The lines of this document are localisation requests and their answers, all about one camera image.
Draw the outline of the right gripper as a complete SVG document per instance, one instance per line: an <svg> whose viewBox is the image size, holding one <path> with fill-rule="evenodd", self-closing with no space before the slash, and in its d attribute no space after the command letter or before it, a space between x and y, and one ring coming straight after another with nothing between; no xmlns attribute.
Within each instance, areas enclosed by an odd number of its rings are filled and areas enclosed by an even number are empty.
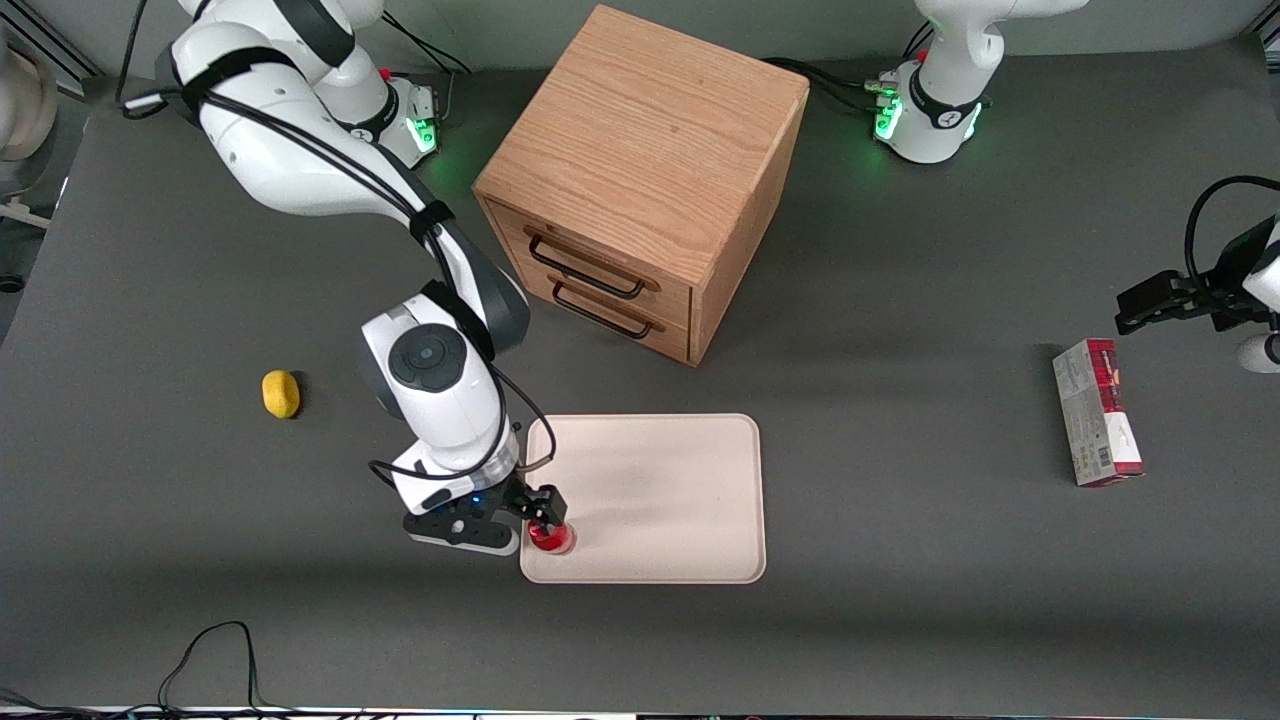
<svg viewBox="0 0 1280 720"><path fill-rule="evenodd" d="M402 529L419 543L517 543L520 521L507 495L518 484L517 455L499 455L472 475L440 480L424 475L436 468L422 455L402 455L392 470L406 512ZM516 515L530 527L564 525L567 503L554 486L525 486Z"/></svg>

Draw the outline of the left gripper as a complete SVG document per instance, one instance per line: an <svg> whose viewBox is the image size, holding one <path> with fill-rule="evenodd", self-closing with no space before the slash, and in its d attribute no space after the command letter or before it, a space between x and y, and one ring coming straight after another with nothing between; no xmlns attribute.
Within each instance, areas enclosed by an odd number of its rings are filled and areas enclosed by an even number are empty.
<svg viewBox="0 0 1280 720"><path fill-rule="evenodd" d="M1116 332L1129 336L1156 323L1206 314L1211 314L1219 333L1247 323L1270 324L1277 314L1277 215L1229 241L1207 282L1212 293L1180 272L1156 273L1142 288L1129 288L1116 297ZM1213 300L1212 295L1222 307L1213 310L1203 302Z"/></svg>

